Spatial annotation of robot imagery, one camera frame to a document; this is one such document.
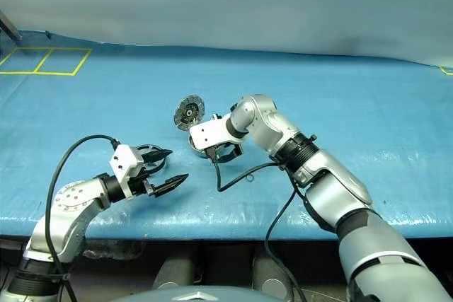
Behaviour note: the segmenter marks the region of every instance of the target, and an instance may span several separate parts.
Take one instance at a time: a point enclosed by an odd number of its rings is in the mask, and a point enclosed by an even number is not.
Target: blue plastic sheet
[[[101,133],[172,149],[153,183],[190,176],[158,199],[142,195],[112,205],[93,220],[88,237],[264,238],[291,194],[285,174],[266,168],[252,182],[218,193],[212,164],[190,150],[173,113],[188,94],[204,99],[209,119],[227,113],[242,95],[265,93],[368,186],[377,211],[405,236],[453,236],[453,78],[436,67],[369,57],[126,47],[37,33],[24,41],[93,51],[75,76],[0,76],[0,234],[30,235],[62,154],[77,139]],[[13,48],[5,38],[1,46],[2,57]],[[35,55],[16,52],[8,70],[30,58]],[[56,54],[43,69],[67,71],[80,58]],[[58,186],[111,172],[111,155],[108,142],[88,142],[70,158]],[[223,180],[266,161],[247,141],[244,155],[221,165]],[[273,237],[334,235],[297,199]]]

